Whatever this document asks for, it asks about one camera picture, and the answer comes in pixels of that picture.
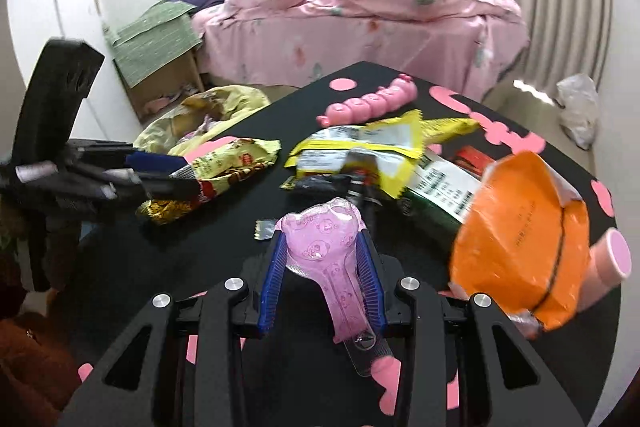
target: green mat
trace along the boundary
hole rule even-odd
[[[194,7],[161,0],[124,28],[104,27],[113,58],[129,87],[200,44],[187,15]]]

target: brown bag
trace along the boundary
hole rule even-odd
[[[53,427],[79,385],[76,364],[46,318],[0,321],[3,426]]]

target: yellow snack bag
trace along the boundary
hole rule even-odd
[[[370,153],[376,157],[380,188],[392,198],[399,198],[402,190],[414,172],[417,159],[409,159],[394,151],[371,151],[361,147],[351,149],[305,149],[297,156],[291,156],[284,164],[285,167],[296,167],[296,176],[302,178],[309,174],[331,174],[342,171],[346,166],[350,150]],[[349,168],[357,168],[360,165],[348,165]]]
[[[194,159],[191,165],[172,174],[175,178],[199,181],[199,197],[193,201],[145,201],[138,208],[138,213],[151,218],[159,225],[170,223],[226,192],[233,185],[256,172],[274,165],[278,151],[280,151],[278,140],[237,138],[219,149]]]
[[[407,158],[422,156],[422,114],[419,109],[397,118],[386,118],[366,125],[336,125],[313,133],[293,147],[289,156],[303,150],[342,150],[364,147],[370,151],[397,152]]]
[[[471,118],[436,118],[436,120],[422,120],[422,139],[424,145],[443,143],[455,136],[473,133],[480,127]]]

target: floor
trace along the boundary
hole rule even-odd
[[[558,104],[542,102],[530,92],[513,86],[513,79],[505,78],[484,99],[484,105],[510,118],[521,126],[542,136],[584,169],[594,173],[593,155],[580,149],[562,131]]]

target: chair backrest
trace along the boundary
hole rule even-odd
[[[80,103],[89,95],[104,56],[86,42],[49,39],[31,75],[10,163],[55,159],[69,139]]]

